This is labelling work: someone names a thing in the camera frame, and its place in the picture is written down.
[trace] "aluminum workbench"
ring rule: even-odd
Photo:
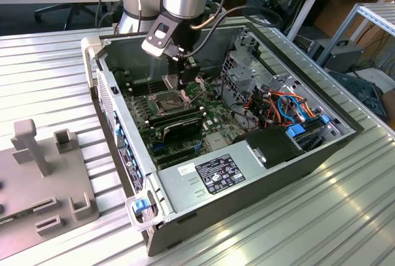
[[[80,40],[111,30],[0,38],[0,149],[11,147],[12,123],[25,117],[41,138],[76,132],[101,212],[0,265],[394,265],[395,133],[280,32],[262,31],[365,131],[313,174],[155,257],[129,223],[86,85]],[[274,57],[262,58],[281,72]]]

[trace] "power supply label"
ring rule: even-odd
[[[210,194],[217,194],[245,180],[229,154],[195,166]]]

